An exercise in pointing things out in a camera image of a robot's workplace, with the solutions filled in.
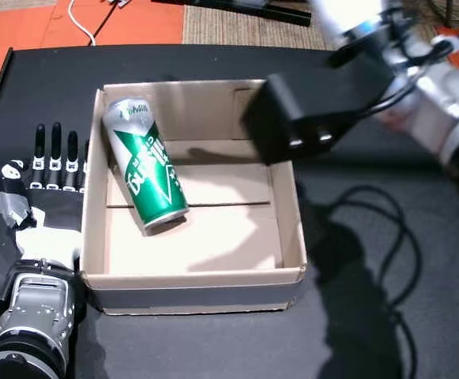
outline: black tabletop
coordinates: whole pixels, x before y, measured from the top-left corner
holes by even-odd
[[[212,46],[14,52],[0,90],[0,167],[32,153],[38,122],[60,121],[88,137],[104,84],[263,78],[326,54]],[[330,154],[295,162],[295,173],[311,265],[291,309],[109,317],[89,308],[70,376],[459,378],[454,184],[414,142],[372,121]],[[16,257],[0,219],[0,272]]]

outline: beverage can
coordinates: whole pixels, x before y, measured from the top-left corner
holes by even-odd
[[[161,140],[150,104],[125,98],[103,116],[117,164],[145,228],[189,211],[182,187]]]

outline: green can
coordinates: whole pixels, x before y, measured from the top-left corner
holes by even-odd
[[[189,208],[145,99],[110,104],[103,116],[111,148],[146,228],[177,219]]]

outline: cord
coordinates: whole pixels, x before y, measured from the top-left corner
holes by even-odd
[[[77,26],[77,28],[79,28],[83,33],[85,33],[90,38],[91,44],[95,46],[96,38],[94,38],[92,33],[89,32],[82,24],[80,24],[76,18],[74,18],[74,15],[72,12],[73,5],[74,5],[74,0],[71,0],[70,4],[68,5],[68,16],[70,16],[71,21]]]
[[[402,8],[391,8],[386,10],[385,15],[388,17],[391,31],[396,38],[397,46],[400,48],[401,53],[408,59],[411,66],[422,66],[426,62],[437,62],[445,58],[447,55],[453,53],[453,46],[447,41],[436,43],[427,54],[412,56],[408,53],[406,48],[406,34],[407,31],[415,24],[413,17],[403,17]]]
[[[366,201],[350,200],[352,196],[356,195],[357,193],[363,192],[378,194],[384,197],[394,208],[396,215],[394,215],[392,212],[388,212],[385,209],[378,207],[377,205],[367,203]],[[402,313],[397,309],[397,307],[413,292],[419,281],[420,273],[422,271],[422,257],[420,254],[419,243],[416,240],[416,237],[413,234],[413,232],[406,225],[403,210],[401,209],[397,201],[381,189],[374,188],[371,186],[358,186],[349,189],[348,191],[343,193],[333,205],[331,205],[329,213],[332,214],[336,211],[337,208],[341,206],[363,208],[368,211],[375,212],[380,216],[384,216],[389,221],[395,223],[399,227],[397,240],[394,242],[393,246],[391,247],[391,250],[384,259],[384,262],[382,263],[382,267],[380,269],[380,273],[378,274],[378,285],[381,288],[383,288],[383,280],[386,275],[386,272],[389,269],[392,259],[394,259],[394,257],[396,256],[399,246],[404,241],[404,238],[408,237],[408,240],[412,244],[412,251],[414,253],[414,258],[416,260],[416,264],[414,266],[412,273],[412,278],[408,282],[407,286],[405,286],[405,289],[402,290],[401,293],[394,300],[389,300],[389,303],[385,306],[385,310],[389,314],[390,320],[393,322],[393,324],[395,324],[403,332],[404,338],[408,344],[410,352],[410,368],[408,371],[407,378],[415,379],[417,373],[417,347],[415,344],[415,340],[413,338],[412,331],[406,323]]]
[[[101,22],[100,26],[97,28],[97,30],[94,32],[94,38],[97,37],[98,34],[100,34],[100,31],[101,29],[103,28],[103,26],[107,23],[107,21],[110,19],[110,16],[111,14],[115,11],[115,9],[117,8],[117,5],[119,4],[119,2],[117,0],[114,1],[113,3],[113,6],[111,6],[111,9],[110,11],[108,12],[108,14],[106,15],[106,17],[104,18],[103,22]]]
[[[374,106],[370,107],[369,109],[363,111],[359,117],[366,118],[368,116],[372,116],[373,114],[383,112],[393,107],[400,101],[402,101],[406,96],[408,96],[415,89],[417,82],[419,81],[421,77],[424,76],[424,74],[427,72],[430,66],[431,64],[428,63],[420,67],[419,71],[413,77],[408,79],[407,84],[405,84],[403,88],[401,88],[399,91],[396,91],[391,96],[386,97],[385,99],[379,101],[378,103],[376,103]]]

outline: cardboard box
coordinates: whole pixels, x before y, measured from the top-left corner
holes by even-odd
[[[107,85],[96,93],[81,270],[108,314],[282,310],[307,258],[292,164],[258,162],[241,114],[261,81]],[[102,126],[107,105],[150,102],[190,212],[145,233]]]

